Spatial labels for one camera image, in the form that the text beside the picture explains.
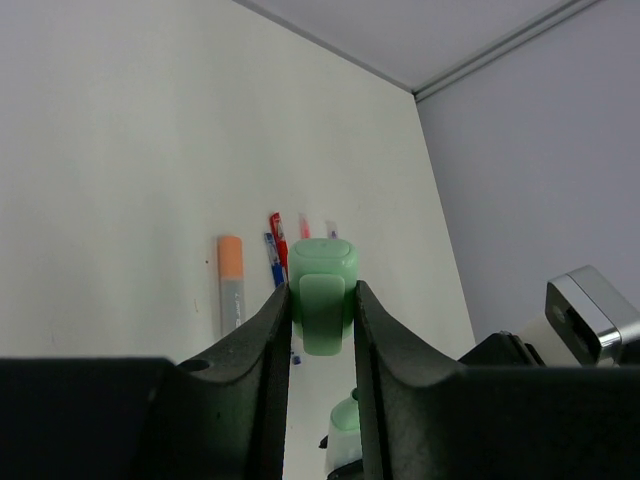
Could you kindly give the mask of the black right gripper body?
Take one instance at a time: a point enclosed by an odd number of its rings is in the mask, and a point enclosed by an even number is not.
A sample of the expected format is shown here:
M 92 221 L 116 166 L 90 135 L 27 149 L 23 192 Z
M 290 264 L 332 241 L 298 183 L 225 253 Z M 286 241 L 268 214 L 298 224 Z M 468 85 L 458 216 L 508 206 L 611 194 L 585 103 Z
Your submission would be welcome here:
M 480 367 L 545 366 L 531 343 L 507 331 L 489 335 L 463 355 L 459 362 L 466 366 Z

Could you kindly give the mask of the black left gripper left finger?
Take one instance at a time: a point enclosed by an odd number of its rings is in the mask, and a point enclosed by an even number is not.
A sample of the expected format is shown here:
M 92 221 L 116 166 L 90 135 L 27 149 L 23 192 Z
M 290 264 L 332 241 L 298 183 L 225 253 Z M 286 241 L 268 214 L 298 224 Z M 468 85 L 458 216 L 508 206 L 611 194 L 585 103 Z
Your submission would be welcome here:
M 5 479 L 279 479 L 291 300 L 278 287 L 241 327 L 164 358 L 5 358 Z

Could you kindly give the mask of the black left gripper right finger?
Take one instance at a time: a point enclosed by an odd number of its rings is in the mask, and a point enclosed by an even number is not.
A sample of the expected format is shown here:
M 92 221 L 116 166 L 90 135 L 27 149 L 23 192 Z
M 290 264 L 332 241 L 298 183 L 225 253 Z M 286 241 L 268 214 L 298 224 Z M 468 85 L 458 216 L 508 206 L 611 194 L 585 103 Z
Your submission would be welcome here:
M 368 479 L 635 479 L 639 370 L 468 365 L 359 282 L 355 363 Z

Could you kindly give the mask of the green highlighter pen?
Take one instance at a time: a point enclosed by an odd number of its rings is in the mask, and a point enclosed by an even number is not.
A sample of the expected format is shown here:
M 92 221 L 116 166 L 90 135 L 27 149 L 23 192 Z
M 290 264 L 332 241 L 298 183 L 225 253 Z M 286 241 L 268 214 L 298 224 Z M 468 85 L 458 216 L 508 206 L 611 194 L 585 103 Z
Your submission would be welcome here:
M 325 453 L 324 470 L 327 475 L 339 468 L 362 460 L 358 392 L 335 405 L 329 415 L 328 433 L 319 443 Z

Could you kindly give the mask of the blue gel pen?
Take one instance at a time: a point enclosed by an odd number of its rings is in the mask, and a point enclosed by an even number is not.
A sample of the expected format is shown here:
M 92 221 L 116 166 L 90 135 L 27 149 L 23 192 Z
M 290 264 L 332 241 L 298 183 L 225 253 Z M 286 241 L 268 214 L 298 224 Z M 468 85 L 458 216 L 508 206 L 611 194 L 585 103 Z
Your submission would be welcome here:
M 280 256 L 277 250 L 275 237 L 270 232 L 263 234 L 264 242 L 267 248 L 267 255 L 270 264 L 272 279 L 275 287 L 279 287 L 286 282 L 286 274 L 284 267 L 280 261 Z M 301 364 L 301 356 L 295 350 L 294 345 L 290 348 L 290 360 L 293 366 L 299 366 Z

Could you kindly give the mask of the orange highlighter pen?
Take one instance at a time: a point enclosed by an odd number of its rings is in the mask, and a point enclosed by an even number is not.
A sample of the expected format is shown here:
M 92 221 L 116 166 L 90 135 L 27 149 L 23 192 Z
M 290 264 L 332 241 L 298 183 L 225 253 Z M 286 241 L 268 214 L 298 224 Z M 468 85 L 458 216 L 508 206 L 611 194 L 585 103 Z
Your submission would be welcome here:
M 243 243 L 237 236 L 217 239 L 217 266 L 222 336 L 246 320 Z

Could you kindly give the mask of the green highlighter cap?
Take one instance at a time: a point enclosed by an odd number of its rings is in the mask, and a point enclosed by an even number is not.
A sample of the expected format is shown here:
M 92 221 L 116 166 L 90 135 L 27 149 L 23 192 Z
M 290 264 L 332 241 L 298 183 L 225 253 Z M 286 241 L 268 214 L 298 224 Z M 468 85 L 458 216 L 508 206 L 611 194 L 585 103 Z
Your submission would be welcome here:
M 311 356 L 334 356 L 352 332 L 359 253 L 342 239 L 309 238 L 288 253 L 294 332 Z

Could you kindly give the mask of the purple grey marker pen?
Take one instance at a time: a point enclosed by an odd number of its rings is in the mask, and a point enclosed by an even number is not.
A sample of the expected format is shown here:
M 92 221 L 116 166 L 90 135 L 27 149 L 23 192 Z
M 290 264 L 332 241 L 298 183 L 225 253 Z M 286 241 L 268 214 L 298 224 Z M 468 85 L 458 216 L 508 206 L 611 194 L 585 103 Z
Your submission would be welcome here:
M 327 237 L 329 239 L 338 239 L 339 238 L 337 224 L 334 221 L 327 221 L 326 222 L 326 228 L 327 228 Z

